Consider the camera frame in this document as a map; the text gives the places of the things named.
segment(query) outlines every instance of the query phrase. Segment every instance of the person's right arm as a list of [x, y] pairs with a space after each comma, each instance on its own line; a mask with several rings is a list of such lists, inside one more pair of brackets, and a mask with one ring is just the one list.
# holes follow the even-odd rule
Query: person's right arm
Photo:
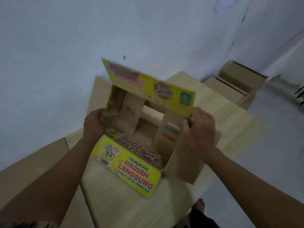
[[304, 227], [304, 204], [264, 182], [214, 147], [215, 120], [195, 108], [183, 134], [197, 155], [219, 177], [256, 227]]

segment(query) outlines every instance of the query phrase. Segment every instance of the teh gelas logo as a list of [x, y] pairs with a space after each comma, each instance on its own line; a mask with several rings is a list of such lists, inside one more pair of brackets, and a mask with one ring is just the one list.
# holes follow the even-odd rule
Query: teh gelas logo
[[168, 86], [163, 83], [156, 83], [154, 84], [154, 92], [157, 96], [164, 98], [164, 99], [171, 99], [172, 98], [172, 91]]
[[152, 162], [159, 162], [160, 161], [160, 156], [158, 153], [156, 153], [153, 150], [146, 149], [145, 152], [143, 153], [143, 156], [148, 160]]

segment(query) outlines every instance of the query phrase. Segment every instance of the person's left hand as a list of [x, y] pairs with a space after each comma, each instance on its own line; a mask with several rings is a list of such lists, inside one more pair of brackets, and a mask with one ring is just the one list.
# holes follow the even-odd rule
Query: person's left hand
[[98, 109], [89, 113], [83, 123], [84, 140], [98, 141], [105, 132], [104, 109]]

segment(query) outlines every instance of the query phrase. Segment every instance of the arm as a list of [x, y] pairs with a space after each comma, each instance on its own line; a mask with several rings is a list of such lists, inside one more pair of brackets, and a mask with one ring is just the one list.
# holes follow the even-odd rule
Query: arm
[[83, 137], [51, 169], [15, 196], [1, 211], [2, 222], [61, 224], [80, 184], [89, 156], [104, 134], [102, 109], [84, 121]]
[[304, 204], [264, 182], [213, 146], [214, 117], [193, 110], [194, 124], [183, 133], [197, 155], [219, 177], [256, 227], [304, 227]]

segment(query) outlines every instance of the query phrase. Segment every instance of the hand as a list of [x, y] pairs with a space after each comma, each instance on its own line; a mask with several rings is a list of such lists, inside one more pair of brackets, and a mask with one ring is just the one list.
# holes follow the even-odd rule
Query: hand
[[98, 141], [105, 132], [104, 109], [98, 109], [89, 113], [83, 123], [83, 139], [89, 141]]
[[199, 107], [192, 110], [193, 125], [190, 128], [188, 120], [183, 120], [183, 134], [189, 145], [204, 159], [214, 150], [215, 119]]

